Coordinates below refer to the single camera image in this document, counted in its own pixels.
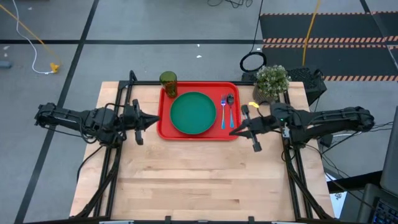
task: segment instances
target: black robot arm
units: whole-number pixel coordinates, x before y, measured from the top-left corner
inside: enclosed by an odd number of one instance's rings
[[[87,143],[96,140],[103,146],[116,147],[121,141],[126,140],[126,131],[136,131],[136,142],[142,145],[144,142],[141,131],[159,120],[158,116],[145,114],[139,108],[137,100],[132,105],[124,105],[123,113],[118,116],[115,111],[107,108],[73,111],[59,108],[53,103],[40,105],[35,119],[36,125],[46,128],[47,126],[64,126],[80,132],[81,137]]]
[[[275,103],[271,105],[271,115],[254,119],[250,119],[247,105],[242,106],[242,112],[246,119],[230,135],[253,139],[256,152],[261,150],[256,134],[280,128],[289,134],[291,145],[303,147],[312,138],[345,130],[366,132],[374,126],[374,117],[359,106],[311,113],[295,110],[285,103]]]

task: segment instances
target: red tray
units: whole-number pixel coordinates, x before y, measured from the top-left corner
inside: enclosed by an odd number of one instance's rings
[[[209,96],[216,105],[216,121],[209,130],[201,134],[184,134],[175,129],[170,120],[170,107],[174,99],[170,99],[164,89],[160,91],[159,99],[159,116],[160,121],[157,122],[157,132],[159,136],[169,140],[214,140],[214,141],[230,141],[237,138],[237,136],[230,136],[229,132],[232,128],[229,127],[229,105],[225,106],[225,126],[221,129],[221,120],[223,119],[223,107],[221,106],[221,95],[232,93],[234,95],[234,104],[232,106],[232,113],[234,119],[234,127],[241,124],[240,104],[239,104],[239,90],[229,82],[178,82],[178,95],[198,91]]]

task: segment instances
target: green cup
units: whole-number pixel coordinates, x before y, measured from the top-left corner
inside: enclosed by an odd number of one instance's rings
[[[164,72],[160,75],[160,83],[169,98],[177,96],[177,75],[174,72]]]

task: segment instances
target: wooden table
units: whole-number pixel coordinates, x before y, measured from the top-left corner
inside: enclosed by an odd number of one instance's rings
[[[114,102],[117,82],[103,82],[97,108]],[[241,104],[252,100],[253,86],[238,86]],[[157,114],[160,86],[134,86],[145,113]],[[290,83],[291,105],[308,110],[302,83]],[[251,117],[258,116],[250,106]],[[264,116],[269,107],[261,106]],[[123,144],[112,219],[164,220],[294,220],[283,150],[278,133],[258,135],[262,151],[254,152],[252,141],[166,141],[156,125],[142,132],[144,145],[138,146],[134,132]],[[316,141],[308,143],[317,147]],[[97,144],[87,145],[85,157]],[[105,150],[82,168],[70,215],[82,210],[98,188]],[[319,153],[302,149],[302,160],[309,191],[325,211],[333,216],[328,187]],[[305,217],[302,194],[297,190],[301,216]],[[104,214],[108,193],[103,197]]]

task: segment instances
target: potted plant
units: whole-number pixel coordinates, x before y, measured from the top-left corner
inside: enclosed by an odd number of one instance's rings
[[[256,74],[253,99],[256,103],[272,103],[289,87],[290,77],[281,65],[263,66]]]

